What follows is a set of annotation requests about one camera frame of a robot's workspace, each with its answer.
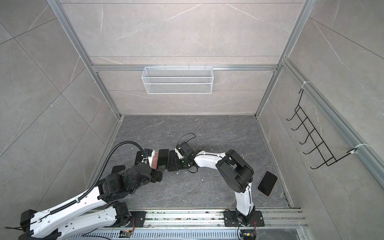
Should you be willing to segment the pink phone case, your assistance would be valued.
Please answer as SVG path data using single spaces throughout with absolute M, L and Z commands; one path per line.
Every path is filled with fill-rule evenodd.
M 158 158 L 159 158 L 159 152 L 158 151 L 153 151 L 150 159 L 151 163 L 151 168 L 152 169 L 157 169 L 158 168 Z

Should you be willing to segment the phone with black screen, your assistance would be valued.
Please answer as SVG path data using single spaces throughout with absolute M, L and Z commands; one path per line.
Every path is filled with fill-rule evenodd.
M 121 172 L 121 171 L 123 171 L 123 170 L 125 170 L 125 169 L 126 169 L 126 166 L 125 166 L 125 165 L 114 166 L 114 167 L 112 168 L 112 172 L 111 172 L 111 174 L 117 174 L 117 173 L 119 173 L 119 172 Z

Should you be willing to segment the black phone case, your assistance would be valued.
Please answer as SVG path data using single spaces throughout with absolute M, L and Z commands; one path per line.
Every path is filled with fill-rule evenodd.
M 167 170 L 169 172 L 177 172 L 178 169 L 178 162 L 179 162 L 179 157 L 176 151 L 172 150 L 169 151 L 169 158 L 168 158 L 168 167 Z

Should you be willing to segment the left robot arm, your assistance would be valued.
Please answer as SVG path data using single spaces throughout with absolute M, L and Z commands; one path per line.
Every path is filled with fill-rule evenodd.
M 162 181 L 165 165 L 152 168 L 145 162 L 126 169 L 119 165 L 111 174 L 96 181 L 80 195 L 44 211 L 22 213 L 20 240 L 64 240 L 86 230 L 100 227 L 125 227 L 132 217 L 121 199 L 139 187 Z

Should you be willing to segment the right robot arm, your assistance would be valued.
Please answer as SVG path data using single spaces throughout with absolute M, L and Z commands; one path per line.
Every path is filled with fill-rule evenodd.
M 256 213 L 252 200 L 254 170 L 236 151 L 208 153 L 194 150 L 187 142 L 182 142 L 175 147 L 175 153 L 178 156 L 177 166 L 185 169 L 196 167 L 217 170 L 235 193 L 237 218 L 245 226 L 252 223 Z

